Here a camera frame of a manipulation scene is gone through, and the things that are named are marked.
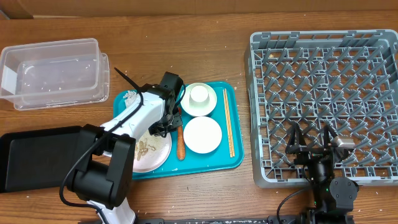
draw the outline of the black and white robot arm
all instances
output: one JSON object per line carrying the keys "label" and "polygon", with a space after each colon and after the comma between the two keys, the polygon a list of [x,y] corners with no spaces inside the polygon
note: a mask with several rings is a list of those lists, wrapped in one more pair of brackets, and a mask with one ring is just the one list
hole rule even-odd
{"label": "black and white robot arm", "polygon": [[[101,127],[87,124],[80,131],[76,160],[81,159],[93,143],[105,134],[106,140],[102,139],[101,144],[75,166],[65,178],[66,186],[80,199],[87,201],[91,208],[95,208],[103,223],[134,223],[136,215],[130,209],[126,195],[132,177],[136,139],[147,130],[150,134],[165,137],[182,125],[176,109],[177,95],[182,86],[183,81],[178,75],[166,72],[160,85],[146,84],[137,89],[139,95],[119,116]],[[111,156],[111,161],[108,166],[93,161],[92,154]]]}

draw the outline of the wood grain surface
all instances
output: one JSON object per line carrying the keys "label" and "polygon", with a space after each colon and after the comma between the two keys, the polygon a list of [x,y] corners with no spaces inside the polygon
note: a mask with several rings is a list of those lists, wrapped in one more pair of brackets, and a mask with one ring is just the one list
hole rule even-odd
{"label": "wood grain surface", "polygon": [[[397,11],[308,12],[220,16],[103,17],[0,21],[0,49],[19,44],[96,38],[110,66],[127,71],[139,85],[158,83],[165,71],[185,83],[226,81],[236,87],[244,139],[244,160],[234,170],[134,182],[128,200],[142,218],[239,218],[274,215],[296,189],[260,189],[252,178],[250,119],[243,53],[249,36],[267,30],[398,30]],[[130,89],[111,71],[109,100],[91,105],[16,111],[0,100],[0,134],[112,118],[115,96]],[[352,214],[356,223],[397,223],[396,187],[362,187]],[[66,197],[79,202],[72,193]],[[290,199],[281,214],[296,214],[312,203],[310,194]],[[0,223],[76,223],[93,220],[89,208],[64,205],[58,188],[0,194]]]}

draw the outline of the clear plastic container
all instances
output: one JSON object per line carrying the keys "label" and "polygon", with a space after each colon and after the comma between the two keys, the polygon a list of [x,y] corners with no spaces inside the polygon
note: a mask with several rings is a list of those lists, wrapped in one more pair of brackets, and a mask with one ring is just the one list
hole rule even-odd
{"label": "clear plastic container", "polygon": [[0,98],[17,110],[103,102],[108,56],[96,39],[6,47],[0,56]]}

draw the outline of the gray plastic crate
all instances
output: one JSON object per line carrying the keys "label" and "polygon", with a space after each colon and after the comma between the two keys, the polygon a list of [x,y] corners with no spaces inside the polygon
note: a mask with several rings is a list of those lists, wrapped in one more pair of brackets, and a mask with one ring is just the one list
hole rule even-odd
{"label": "gray plastic crate", "polygon": [[335,173],[361,185],[398,184],[398,34],[393,30],[256,32],[245,52],[251,149],[260,187],[306,185],[286,155],[297,122],[322,145],[329,124],[354,153]]}

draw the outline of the wooden chopsticks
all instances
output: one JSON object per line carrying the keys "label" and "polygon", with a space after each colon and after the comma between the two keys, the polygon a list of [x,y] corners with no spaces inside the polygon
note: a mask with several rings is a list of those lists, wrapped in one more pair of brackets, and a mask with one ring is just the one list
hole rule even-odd
{"label": "wooden chopsticks", "polygon": [[232,136],[231,115],[229,113],[228,94],[227,94],[226,89],[223,90],[223,95],[224,95],[226,129],[228,132],[229,156],[230,156],[230,158],[232,158],[232,157],[235,157],[235,148],[234,148],[234,139]]}

